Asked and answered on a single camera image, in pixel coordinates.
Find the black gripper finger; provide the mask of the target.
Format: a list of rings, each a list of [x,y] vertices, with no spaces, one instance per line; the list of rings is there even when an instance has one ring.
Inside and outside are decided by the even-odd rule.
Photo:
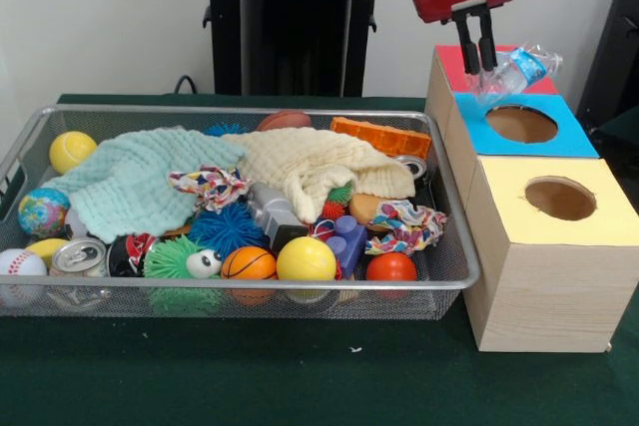
[[[492,19],[489,10],[480,10],[477,14],[480,26],[479,52],[484,71],[493,71],[497,66],[496,50],[492,32]]]
[[[453,14],[452,21],[457,29],[464,72],[468,75],[477,75],[480,71],[480,62],[468,29],[467,15]]]

